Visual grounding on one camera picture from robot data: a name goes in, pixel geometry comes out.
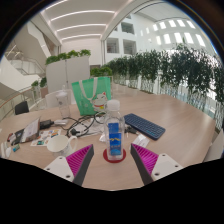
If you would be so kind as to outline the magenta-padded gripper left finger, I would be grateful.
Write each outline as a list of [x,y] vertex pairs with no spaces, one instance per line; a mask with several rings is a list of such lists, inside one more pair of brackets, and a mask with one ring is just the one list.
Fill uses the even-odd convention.
[[93,155],[94,147],[88,145],[67,157],[58,156],[45,170],[81,186]]

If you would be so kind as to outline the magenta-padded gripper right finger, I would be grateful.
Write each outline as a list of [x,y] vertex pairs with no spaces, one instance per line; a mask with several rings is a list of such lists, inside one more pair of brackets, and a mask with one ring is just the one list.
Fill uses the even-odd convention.
[[166,153],[156,154],[134,143],[131,144],[130,152],[144,185],[182,169],[182,166]]

